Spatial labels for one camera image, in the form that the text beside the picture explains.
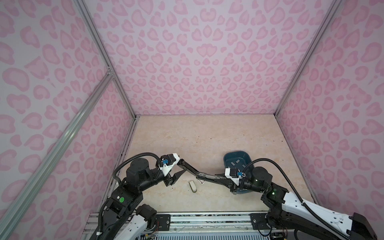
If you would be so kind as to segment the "black stapler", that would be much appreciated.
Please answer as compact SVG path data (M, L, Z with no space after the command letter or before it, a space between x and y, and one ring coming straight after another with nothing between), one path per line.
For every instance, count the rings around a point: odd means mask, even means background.
M183 159L181 159L178 162L178 166L181 167L183 170L186 170L187 172L194 175L198 180L203 180L205 182L223 185L223 186L226 186L228 189L230 189L234 185L234 182L228 179L227 177L225 177L224 174L212 175L212 174L200 172Z

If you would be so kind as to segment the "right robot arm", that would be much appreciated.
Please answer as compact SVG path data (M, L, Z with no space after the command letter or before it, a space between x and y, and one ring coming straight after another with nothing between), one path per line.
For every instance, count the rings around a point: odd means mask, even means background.
M227 168L225 177L233 182L234 190L261 193L261 201L269 207L266 222L276 229L293 229L320 240L376 240L378 235L366 217L351 216L326 209L272 181L263 167L249 173Z

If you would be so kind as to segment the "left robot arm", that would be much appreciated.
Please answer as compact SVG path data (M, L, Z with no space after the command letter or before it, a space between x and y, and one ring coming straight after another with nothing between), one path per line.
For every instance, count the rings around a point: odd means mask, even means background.
M184 174L173 176L163 173L164 168L150 169L145 158L132 161L127 176L102 204L98 214L98 225L92 240L135 240L145 231L154 233L159 227L157 211L147 204L140 205L143 192L160 182L173 185Z

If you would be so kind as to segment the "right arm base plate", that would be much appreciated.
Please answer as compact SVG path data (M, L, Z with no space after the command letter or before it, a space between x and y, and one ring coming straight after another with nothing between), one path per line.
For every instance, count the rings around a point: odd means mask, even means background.
M267 223L266 213L252 213L250 214L251 224L253 230L270 230L271 227Z

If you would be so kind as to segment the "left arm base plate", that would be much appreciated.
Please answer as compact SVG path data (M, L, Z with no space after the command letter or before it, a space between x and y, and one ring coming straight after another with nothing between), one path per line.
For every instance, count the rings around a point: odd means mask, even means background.
M169 214L157 214L154 220L154 224L150 228L150 231L169 231L171 225L171 215Z

